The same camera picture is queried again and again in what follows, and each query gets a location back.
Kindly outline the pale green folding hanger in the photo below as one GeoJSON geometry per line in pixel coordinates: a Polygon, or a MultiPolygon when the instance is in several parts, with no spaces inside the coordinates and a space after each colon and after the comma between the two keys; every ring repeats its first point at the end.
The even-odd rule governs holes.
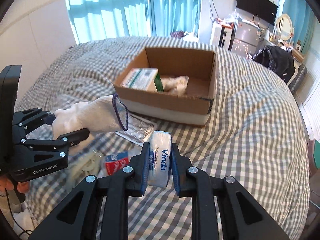
{"type": "Polygon", "coordinates": [[[103,157],[104,155],[96,150],[79,157],[67,168],[66,187],[73,189],[81,179],[90,175],[98,175],[103,157]]]}

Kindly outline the white grey sock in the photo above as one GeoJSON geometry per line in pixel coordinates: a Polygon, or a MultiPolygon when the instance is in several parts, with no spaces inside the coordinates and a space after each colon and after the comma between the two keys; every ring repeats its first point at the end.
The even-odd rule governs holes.
{"type": "Polygon", "coordinates": [[[128,129],[128,110],[118,94],[103,96],[92,102],[75,103],[69,109],[56,110],[54,115],[52,129],[55,139],[83,128],[91,134],[128,129]]]}

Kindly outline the blue white tissue pack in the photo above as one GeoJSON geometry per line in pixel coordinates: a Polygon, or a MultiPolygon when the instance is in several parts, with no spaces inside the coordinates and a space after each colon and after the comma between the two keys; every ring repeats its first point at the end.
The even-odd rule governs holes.
{"type": "Polygon", "coordinates": [[[171,134],[154,131],[149,146],[148,184],[166,188],[170,179],[171,134]]]}

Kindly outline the green white medicine box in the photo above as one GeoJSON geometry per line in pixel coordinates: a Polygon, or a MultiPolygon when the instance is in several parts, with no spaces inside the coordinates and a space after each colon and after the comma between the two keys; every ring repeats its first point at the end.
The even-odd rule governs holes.
{"type": "Polygon", "coordinates": [[[156,68],[133,68],[120,83],[121,87],[147,92],[163,92],[164,88],[156,68]]]}

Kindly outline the clear floss pick box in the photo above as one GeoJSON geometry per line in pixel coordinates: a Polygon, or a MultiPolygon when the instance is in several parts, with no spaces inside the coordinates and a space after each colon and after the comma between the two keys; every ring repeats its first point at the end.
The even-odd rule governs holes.
{"type": "Polygon", "coordinates": [[[133,148],[128,151],[118,152],[118,153],[110,153],[103,156],[100,162],[100,171],[98,172],[97,177],[103,178],[110,175],[113,175],[118,170],[121,170],[125,166],[127,166],[132,157],[139,155],[141,149],[133,148]]]}

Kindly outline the silver foil blister pack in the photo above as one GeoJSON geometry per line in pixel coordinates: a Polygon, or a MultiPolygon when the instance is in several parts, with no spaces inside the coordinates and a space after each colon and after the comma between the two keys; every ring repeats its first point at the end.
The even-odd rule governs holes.
{"type": "Polygon", "coordinates": [[[132,113],[128,116],[127,131],[119,131],[116,134],[138,146],[143,146],[152,133],[157,129],[157,124],[132,113]]]}

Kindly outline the grey checked bed cover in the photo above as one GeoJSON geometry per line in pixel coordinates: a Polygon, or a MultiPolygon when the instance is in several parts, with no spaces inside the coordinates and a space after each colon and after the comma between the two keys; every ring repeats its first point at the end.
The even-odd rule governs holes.
{"type": "MultiPolygon", "coordinates": [[[[218,47],[169,37],[118,37],[87,42],[57,58],[15,111],[55,111],[114,94],[112,82],[144,47],[211,50],[219,64],[212,115],[203,128],[151,119],[180,154],[213,177],[235,177],[282,227],[299,239],[309,209],[309,160],[296,101],[274,72],[218,47]]],[[[67,169],[30,181],[26,203],[40,223],[71,191],[67,169]]],[[[147,187],[129,198],[129,239],[190,239],[191,198],[147,187]]]]}

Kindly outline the pink bin green lid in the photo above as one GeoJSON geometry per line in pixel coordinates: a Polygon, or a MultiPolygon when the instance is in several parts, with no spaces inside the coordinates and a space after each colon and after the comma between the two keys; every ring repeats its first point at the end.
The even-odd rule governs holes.
{"type": "Polygon", "coordinates": [[[314,139],[308,142],[309,176],[314,176],[320,169],[320,144],[314,139]]]}

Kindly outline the brown cardboard box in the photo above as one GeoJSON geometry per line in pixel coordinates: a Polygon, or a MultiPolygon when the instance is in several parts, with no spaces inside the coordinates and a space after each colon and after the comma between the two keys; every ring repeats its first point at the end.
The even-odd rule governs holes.
{"type": "Polygon", "coordinates": [[[212,50],[145,47],[113,85],[133,113],[204,126],[212,112],[217,68],[212,50]]]}

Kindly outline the teal curtain left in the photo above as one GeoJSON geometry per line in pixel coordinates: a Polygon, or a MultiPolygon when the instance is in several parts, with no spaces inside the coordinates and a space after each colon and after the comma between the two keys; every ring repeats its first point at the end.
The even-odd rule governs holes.
{"type": "Polygon", "coordinates": [[[125,36],[197,34],[201,0],[66,0],[78,43],[125,36]]]}

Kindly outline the teal curtain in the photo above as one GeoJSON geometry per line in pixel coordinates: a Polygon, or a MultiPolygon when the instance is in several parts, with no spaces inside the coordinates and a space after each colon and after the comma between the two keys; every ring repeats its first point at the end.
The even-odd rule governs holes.
{"type": "Polygon", "coordinates": [[[291,18],[293,31],[293,44],[300,41],[301,52],[306,54],[310,48],[313,31],[315,28],[315,16],[306,0],[285,0],[283,13],[291,18]]]}
{"type": "Polygon", "coordinates": [[[66,0],[78,43],[125,36],[197,34],[201,0],[66,0]]]}

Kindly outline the white louvered wardrobe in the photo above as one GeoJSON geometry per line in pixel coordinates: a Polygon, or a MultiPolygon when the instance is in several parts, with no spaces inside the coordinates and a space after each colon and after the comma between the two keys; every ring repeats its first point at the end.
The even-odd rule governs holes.
{"type": "Polygon", "coordinates": [[[319,140],[319,53],[310,47],[304,58],[307,74],[295,94],[310,140],[319,140]]]}

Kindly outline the black jacket on chair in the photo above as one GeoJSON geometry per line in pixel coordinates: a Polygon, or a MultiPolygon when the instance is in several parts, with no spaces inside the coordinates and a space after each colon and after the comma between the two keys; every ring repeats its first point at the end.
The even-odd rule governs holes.
{"type": "Polygon", "coordinates": [[[277,46],[264,46],[255,53],[253,61],[276,73],[286,84],[295,73],[291,51],[277,46]]]}

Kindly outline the silver small fridge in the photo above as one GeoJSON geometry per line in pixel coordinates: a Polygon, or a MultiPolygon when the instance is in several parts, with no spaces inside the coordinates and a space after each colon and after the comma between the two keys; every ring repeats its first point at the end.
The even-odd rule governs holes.
{"type": "Polygon", "coordinates": [[[256,51],[262,29],[248,20],[237,20],[231,40],[231,52],[248,58],[256,51]]]}

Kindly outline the white tower appliance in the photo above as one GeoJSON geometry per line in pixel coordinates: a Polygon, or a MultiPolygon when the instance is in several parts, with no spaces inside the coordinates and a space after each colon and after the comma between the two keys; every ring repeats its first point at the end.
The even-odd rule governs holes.
{"type": "Polygon", "coordinates": [[[209,44],[212,46],[221,46],[224,30],[224,27],[219,22],[214,22],[209,44]]]}

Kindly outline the oval white vanity mirror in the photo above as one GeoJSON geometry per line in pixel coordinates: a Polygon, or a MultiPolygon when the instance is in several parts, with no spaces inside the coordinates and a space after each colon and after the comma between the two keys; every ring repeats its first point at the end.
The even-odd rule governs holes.
{"type": "Polygon", "coordinates": [[[288,41],[293,34],[293,24],[288,14],[282,14],[277,18],[276,31],[280,33],[283,41],[288,41]]]}

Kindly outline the teal curtain right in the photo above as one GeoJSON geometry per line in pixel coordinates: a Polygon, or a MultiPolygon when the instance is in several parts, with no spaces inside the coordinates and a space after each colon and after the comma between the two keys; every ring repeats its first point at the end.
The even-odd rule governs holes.
{"type": "Polygon", "coordinates": [[[291,18],[293,31],[293,44],[300,41],[301,52],[306,54],[310,48],[313,31],[315,28],[315,16],[306,0],[285,0],[283,13],[291,18]]]}

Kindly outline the black wall television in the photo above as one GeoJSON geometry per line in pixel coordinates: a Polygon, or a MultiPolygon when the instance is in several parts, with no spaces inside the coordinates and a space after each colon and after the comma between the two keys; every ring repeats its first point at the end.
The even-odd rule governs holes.
{"type": "Polygon", "coordinates": [[[277,15],[277,5],[269,0],[237,0],[236,7],[273,25],[277,15]]]}

